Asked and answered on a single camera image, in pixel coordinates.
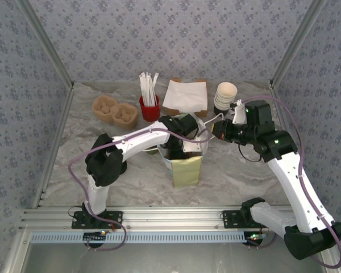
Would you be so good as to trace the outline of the brown pulp cup carrier stack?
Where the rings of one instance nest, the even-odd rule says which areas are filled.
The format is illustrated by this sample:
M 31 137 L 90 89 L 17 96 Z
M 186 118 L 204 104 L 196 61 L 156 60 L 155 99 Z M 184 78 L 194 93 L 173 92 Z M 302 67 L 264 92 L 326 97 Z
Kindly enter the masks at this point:
M 100 121 L 123 129 L 134 128 L 139 114 L 136 106 L 120 103 L 108 95 L 97 97 L 92 104 L 92 111 Z

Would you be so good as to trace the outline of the aluminium front frame rail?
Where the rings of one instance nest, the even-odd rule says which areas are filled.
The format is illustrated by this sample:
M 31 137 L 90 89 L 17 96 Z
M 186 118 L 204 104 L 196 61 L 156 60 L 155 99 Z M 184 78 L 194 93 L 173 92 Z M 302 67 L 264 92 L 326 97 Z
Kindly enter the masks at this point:
M 217 231 L 223 230 L 221 213 L 238 206 L 114 206 L 122 211 L 122 224 L 132 231 Z M 21 231 L 71 231 L 76 208 L 40 207 L 27 209 L 18 223 Z

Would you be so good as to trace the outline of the white yellow paper bag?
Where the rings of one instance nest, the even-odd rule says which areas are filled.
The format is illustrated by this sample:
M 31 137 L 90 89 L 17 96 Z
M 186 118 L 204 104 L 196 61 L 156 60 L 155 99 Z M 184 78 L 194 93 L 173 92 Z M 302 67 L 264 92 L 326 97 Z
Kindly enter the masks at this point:
M 186 114 L 180 114 L 175 117 L 181 118 Z M 215 121 L 216 118 L 223 119 L 223 114 L 218 114 L 216 118 L 212 118 L 207 122 L 202 121 L 195 114 L 190 114 L 194 117 L 198 123 L 198 133 L 195 132 L 190 133 L 185 138 L 187 141 L 191 141 L 193 139 L 200 139 L 200 143 L 202 145 L 202 153 L 185 153 L 187 158 L 180 160 L 170 160 L 168 156 L 168 150 L 163 148 L 162 145 L 158 145 L 157 149 L 164 161 L 168 172 L 172 177 L 172 183 L 174 188 L 180 187 L 188 187 L 198 185 L 201 175 L 203 156 L 205 155 L 208 145 L 211 139 L 211 133 L 206 128 L 206 125 L 212 121 Z

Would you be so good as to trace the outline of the red straw holder cup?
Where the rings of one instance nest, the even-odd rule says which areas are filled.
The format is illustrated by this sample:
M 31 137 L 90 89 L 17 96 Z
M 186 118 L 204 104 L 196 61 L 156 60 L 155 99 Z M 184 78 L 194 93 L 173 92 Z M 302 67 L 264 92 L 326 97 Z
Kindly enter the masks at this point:
M 144 105 L 143 97 L 139 98 L 140 108 L 142 111 L 143 119 L 147 122 L 154 122 L 160 118 L 160 105 L 159 97 L 156 95 L 156 105 L 153 107 L 147 107 Z

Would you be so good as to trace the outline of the stack of paper cups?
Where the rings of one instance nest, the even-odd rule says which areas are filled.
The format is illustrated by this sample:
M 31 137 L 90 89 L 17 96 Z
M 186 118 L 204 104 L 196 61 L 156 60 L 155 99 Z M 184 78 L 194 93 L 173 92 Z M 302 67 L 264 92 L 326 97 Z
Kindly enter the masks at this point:
M 213 113 L 218 115 L 222 113 L 226 115 L 230 110 L 231 104 L 237 95 L 237 87 L 230 82 L 222 82 L 218 85 L 214 97 L 214 110 Z

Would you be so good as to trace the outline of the aluminium frame post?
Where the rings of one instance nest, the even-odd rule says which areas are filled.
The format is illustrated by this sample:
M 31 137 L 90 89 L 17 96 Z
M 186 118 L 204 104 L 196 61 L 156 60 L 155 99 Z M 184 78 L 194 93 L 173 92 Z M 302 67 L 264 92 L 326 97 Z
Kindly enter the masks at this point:
M 327 0 L 311 0 L 309 6 L 306 9 L 304 16 L 302 17 L 290 43 L 288 44 L 285 53 L 276 67 L 276 70 L 270 79 L 270 86 L 276 90 L 281 80 L 288 71 L 293 59 L 300 50 L 303 41 L 307 37 L 308 33 L 312 29 L 318 15 L 322 11 Z
M 73 81 L 29 0 L 15 1 L 38 38 L 43 50 L 52 62 L 59 77 L 69 89 L 72 89 Z

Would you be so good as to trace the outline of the white wrapped straw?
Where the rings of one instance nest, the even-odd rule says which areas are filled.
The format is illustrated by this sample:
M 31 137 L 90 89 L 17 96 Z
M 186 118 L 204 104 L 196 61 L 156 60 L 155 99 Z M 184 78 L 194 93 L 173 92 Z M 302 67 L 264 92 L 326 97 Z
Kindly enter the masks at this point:
M 157 100 L 156 100 L 156 95 L 155 95 L 155 83 L 157 80 L 157 73 L 155 73 L 155 75 L 153 76 L 153 78 L 150 78 L 151 82 L 150 82 L 150 95 L 152 98 L 152 106 L 156 106 L 157 105 Z
M 142 73 L 142 82 L 143 82 L 143 102 L 144 102 L 144 106 L 150 107 L 151 106 L 151 99 L 150 99 L 150 89 L 149 89 L 149 75 L 147 72 Z
M 148 106 L 148 87 L 147 87 L 147 77 L 144 72 L 139 75 L 140 88 L 143 97 L 144 106 Z
M 154 74 L 153 79 L 152 79 L 152 95 L 153 95 L 153 98 L 154 98 L 154 104 L 155 104 L 155 106 L 158 104 L 157 97 L 156 97 L 156 92 L 155 92 L 155 85 L 156 85 L 156 83 L 157 83 L 158 76 L 159 76 L 159 73 L 156 72 L 156 73 Z
M 152 79 L 149 73 L 146 74 L 147 77 L 147 86 L 148 86 L 148 106 L 154 107 L 154 99 L 153 99 L 153 86 L 152 86 Z

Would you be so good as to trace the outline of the small black controller board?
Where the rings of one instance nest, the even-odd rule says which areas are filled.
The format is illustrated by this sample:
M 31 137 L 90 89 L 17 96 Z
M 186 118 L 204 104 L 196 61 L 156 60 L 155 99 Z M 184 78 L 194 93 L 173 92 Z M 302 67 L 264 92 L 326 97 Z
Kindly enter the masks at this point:
M 266 238 L 266 234 L 263 233 L 255 233 L 250 231 L 244 232 L 245 240 L 244 243 L 247 246 L 253 246 L 253 247 L 259 247 L 263 241 L 263 239 Z
M 102 242 L 106 240 L 106 233 L 102 233 L 100 231 L 96 232 L 86 232 L 82 236 L 82 240 L 84 242 Z

